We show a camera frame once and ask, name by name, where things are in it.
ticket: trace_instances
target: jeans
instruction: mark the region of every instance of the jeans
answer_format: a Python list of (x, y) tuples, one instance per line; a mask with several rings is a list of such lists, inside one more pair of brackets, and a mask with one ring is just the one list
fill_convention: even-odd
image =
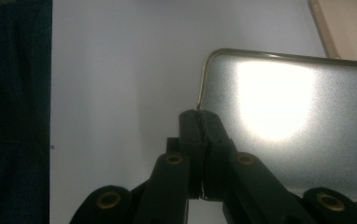
[(0, 5), (0, 223), (49, 223), (51, 9)]

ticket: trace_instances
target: brass screw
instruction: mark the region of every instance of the brass screw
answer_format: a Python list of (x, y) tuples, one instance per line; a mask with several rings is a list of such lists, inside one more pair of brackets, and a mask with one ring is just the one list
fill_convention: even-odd
[(97, 206), (101, 209), (108, 209), (115, 207), (121, 201), (121, 195), (115, 191), (110, 191), (102, 194), (97, 199)]
[(254, 159), (246, 154), (239, 154), (236, 160), (244, 165), (251, 165), (254, 163)]
[(169, 164), (177, 165), (177, 164), (182, 163), (182, 157), (180, 155), (177, 155), (177, 154), (167, 155), (166, 161)]
[(318, 200), (319, 204), (323, 205), (324, 207), (332, 211), (342, 212), (345, 210), (345, 204), (343, 204), (336, 197), (333, 197), (330, 194), (318, 193), (316, 199)]

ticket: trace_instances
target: dark blue fabric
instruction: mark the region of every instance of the dark blue fabric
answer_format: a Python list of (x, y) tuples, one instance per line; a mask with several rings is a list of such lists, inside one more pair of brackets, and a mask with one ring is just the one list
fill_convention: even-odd
[(0, 223), (49, 223), (51, 9), (0, 6)]

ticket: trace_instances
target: metal tray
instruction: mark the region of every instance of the metal tray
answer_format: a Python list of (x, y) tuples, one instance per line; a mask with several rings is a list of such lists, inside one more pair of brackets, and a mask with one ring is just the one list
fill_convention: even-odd
[(326, 187), (357, 202), (357, 62), (220, 49), (198, 108), (291, 192)]

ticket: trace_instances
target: silver tray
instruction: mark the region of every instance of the silver tray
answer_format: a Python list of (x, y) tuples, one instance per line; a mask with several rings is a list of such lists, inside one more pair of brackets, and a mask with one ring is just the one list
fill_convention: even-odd
[(357, 62), (220, 49), (198, 108), (291, 192), (326, 187), (357, 202)]

